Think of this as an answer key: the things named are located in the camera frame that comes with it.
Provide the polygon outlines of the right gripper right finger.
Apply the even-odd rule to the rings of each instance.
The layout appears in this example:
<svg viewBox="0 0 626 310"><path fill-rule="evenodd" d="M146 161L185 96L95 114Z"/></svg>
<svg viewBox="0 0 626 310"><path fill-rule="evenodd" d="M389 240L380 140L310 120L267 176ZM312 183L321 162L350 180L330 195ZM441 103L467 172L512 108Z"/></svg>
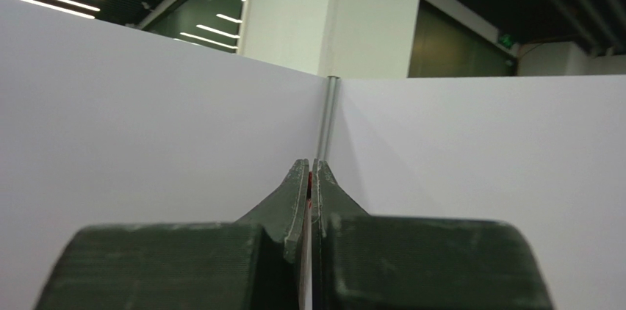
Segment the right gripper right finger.
<svg viewBox="0 0 626 310"><path fill-rule="evenodd" d="M552 309L532 248L496 220L366 212L315 160L314 309Z"/></svg>

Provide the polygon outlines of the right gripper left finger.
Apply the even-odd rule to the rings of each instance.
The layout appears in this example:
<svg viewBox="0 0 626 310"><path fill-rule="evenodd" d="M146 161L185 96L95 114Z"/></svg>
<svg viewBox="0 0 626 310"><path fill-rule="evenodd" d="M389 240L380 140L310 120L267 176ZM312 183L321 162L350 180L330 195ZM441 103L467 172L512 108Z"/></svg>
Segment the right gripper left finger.
<svg viewBox="0 0 626 310"><path fill-rule="evenodd" d="M234 222L77 231L37 309L300 309L309 162Z"/></svg>

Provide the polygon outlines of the white building column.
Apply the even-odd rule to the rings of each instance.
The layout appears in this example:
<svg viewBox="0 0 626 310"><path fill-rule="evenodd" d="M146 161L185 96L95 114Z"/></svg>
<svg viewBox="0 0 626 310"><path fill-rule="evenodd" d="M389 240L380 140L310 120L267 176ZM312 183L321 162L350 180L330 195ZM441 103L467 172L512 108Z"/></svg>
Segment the white building column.
<svg viewBox="0 0 626 310"><path fill-rule="evenodd" d="M408 76L420 0L245 0L238 52L343 79Z"/></svg>

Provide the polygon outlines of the green exit sign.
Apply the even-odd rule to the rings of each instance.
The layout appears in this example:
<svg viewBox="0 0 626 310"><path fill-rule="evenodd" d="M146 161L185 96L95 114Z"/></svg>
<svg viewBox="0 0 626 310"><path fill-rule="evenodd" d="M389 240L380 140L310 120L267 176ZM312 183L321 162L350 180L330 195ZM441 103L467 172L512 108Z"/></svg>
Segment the green exit sign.
<svg viewBox="0 0 626 310"><path fill-rule="evenodd" d="M507 50L511 50L516 44L516 41L509 33L500 32L497 36L497 44Z"/></svg>

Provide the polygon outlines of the right aluminium frame post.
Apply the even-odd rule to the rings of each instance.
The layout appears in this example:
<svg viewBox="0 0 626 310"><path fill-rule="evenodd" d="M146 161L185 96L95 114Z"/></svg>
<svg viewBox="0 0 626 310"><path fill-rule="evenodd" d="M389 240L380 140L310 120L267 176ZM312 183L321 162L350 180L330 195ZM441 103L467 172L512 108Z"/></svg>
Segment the right aluminium frame post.
<svg viewBox="0 0 626 310"><path fill-rule="evenodd" d="M340 78L337 76L328 76L326 79L327 86L325 90L324 106L316 153L316 158L319 160L326 160L328 155L332 126L334 124L334 113L339 92L339 83Z"/></svg>

